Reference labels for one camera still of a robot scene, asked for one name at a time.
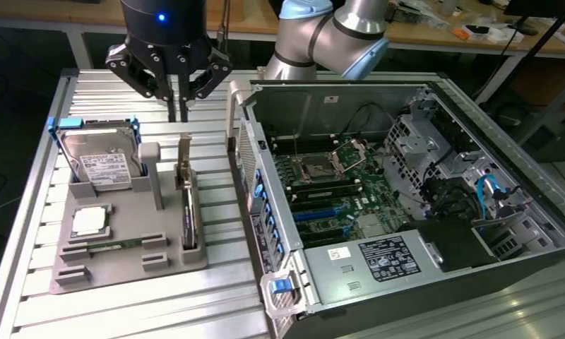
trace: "orange object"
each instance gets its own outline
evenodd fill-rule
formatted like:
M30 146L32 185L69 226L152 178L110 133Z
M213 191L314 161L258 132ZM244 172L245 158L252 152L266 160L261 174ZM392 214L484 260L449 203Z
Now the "orange object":
M456 27L453 30L452 30L452 34L454 34L458 38L461 38L462 40L466 40L466 39L469 39L469 33L466 33L465 31L464 31L464 29L462 28L460 28L460 27Z

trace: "aluminum profile table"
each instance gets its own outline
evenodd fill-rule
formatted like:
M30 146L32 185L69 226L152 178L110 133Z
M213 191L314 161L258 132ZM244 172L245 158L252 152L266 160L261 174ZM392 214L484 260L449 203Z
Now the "aluminum profile table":
M48 293L70 169L44 133L1 263L0 338L269 337L224 145L226 89L222 83L197 102L186 124L169 124L166 107L137 95L110 72L61 78L50 116L134 114L142 141L161 145L158 171L173 170L178 134L192 135L209 266L65 295Z
M414 73L421 79L426 75ZM257 73L233 73L233 78L242 77L256 78ZM337 77L321 73L320 78ZM178 133L192 134L210 265L66 295L48 293L70 170L45 133L0 267L0 339L269 337L224 147L226 88L222 83L197 102L189 123L168 124L166 108L140 97L108 71L61 78L50 116L134 114L144 141L161 145L158 170L173 168ZM501 292L344 338L565 339L565 262Z

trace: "hard drive label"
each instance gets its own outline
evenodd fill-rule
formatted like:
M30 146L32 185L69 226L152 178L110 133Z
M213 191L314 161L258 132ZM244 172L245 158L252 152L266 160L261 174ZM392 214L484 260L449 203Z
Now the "hard drive label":
M82 155L85 174L94 186L125 184L132 181L125 154Z
M402 237L365 242L358 246L377 282L421 272Z

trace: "robotic arm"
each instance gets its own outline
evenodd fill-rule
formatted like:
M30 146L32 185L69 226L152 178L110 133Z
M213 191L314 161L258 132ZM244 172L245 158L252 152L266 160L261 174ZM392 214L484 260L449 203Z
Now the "robotic arm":
M233 69L206 36L205 0L121 0L121 7L128 34L125 43L109 48L106 67L144 97L168 103L170 122L176 113L168 75L177 75L186 122L188 102L205 98ZM190 81L197 69L205 72Z
M384 38L388 0L346 0L333 13L329 0L285 0L269 80L313 80L316 64L345 79L373 70L389 40Z

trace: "wooden table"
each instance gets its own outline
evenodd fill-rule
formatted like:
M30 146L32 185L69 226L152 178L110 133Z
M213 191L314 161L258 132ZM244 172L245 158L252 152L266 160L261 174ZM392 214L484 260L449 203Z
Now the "wooden table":
M449 22L450 28L464 23L461 18L441 16L437 12L440 5L433 0L426 1L433 7L436 15ZM505 18L501 10L480 4L477 0L461 0L460 5L472 13L481 13L484 16L493 14L498 20ZM206 29L212 37L216 35L220 24L220 13L206 13ZM92 68L92 63L82 33L125 33L120 0L102 0L101 4L81 4L72 0L0 0L0 27L62 31L69 38L77 65L85 69ZM518 44L512 44L506 51L509 58L481 92L477 98L478 102L485 101L496 91L548 28L538 26L537 29L541 32L540 34L533 37L525 36ZM230 21L229 31L229 38L233 40L276 40L277 16L272 11L268 0L244 1L244 18L238 21ZM389 24L385 35L390 40L392 49L498 54L504 48L504 44L493 44L486 40L465 42L450 33L449 29L433 29L424 24ZM552 38L538 56L565 59L565 44L558 39Z

